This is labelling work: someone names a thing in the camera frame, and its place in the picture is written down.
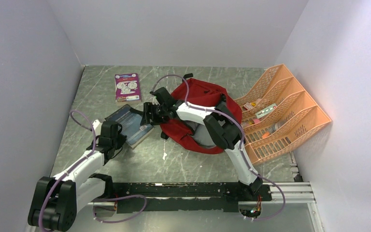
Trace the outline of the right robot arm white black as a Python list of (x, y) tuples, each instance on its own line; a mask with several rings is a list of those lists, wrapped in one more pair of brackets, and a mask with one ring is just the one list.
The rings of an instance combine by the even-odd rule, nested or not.
[(190, 103), (187, 99), (176, 100), (164, 87), (151, 94), (157, 103), (143, 103), (141, 125), (163, 125), (171, 119), (203, 125), (213, 143), (223, 149), (232, 161), (238, 174), (242, 196), (253, 200), (259, 195), (263, 179), (248, 160), (243, 129), (228, 109), (226, 98), (221, 98), (216, 106), (207, 107)]

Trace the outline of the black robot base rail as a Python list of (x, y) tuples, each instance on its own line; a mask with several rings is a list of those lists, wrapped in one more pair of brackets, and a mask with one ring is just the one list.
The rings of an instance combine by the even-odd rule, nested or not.
[(206, 183), (114, 183), (114, 195), (90, 205), (117, 213), (144, 211), (221, 210), (258, 216), (268, 203), (314, 203), (308, 182), (264, 183), (253, 196), (243, 193), (237, 182)]

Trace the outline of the red student backpack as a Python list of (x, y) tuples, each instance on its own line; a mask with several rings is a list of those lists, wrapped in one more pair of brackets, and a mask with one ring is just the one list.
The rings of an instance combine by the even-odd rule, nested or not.
[(154, 86), (157, 104), (145, 102), (140, 125), (159, 125), (162, 138), (171, 138), (184, 149), (204, 154), (226, 152), (231, 158), (244, 155), (242, 111), (216, 84), (196, 80), (192, 74), (172, 93)]

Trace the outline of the blue paperback book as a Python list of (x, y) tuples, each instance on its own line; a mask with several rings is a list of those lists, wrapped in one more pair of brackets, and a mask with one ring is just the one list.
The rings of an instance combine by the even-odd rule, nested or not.
[(121, 134), (126, 136), (126, 143), (135, 148), (154, 129), (150, 124), (141, 125), (143, 113), (132, 108), (129, 104), (123, 105), (117, 111), (107, 116), (105, 120), (115, 121), (122, 125)]

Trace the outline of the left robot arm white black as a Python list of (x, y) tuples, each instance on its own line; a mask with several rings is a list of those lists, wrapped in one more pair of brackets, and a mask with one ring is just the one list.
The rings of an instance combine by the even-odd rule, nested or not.
[(122, 125), (115, 121), (95, 121), (97, 144), (66, 170), (38, 180), (28, 214), (30, 226), (66, 232), (77, 213), (94, 199), (108, 201), (114, 196), (112, 177), (95, 171), (114, 157), (126, 141)]

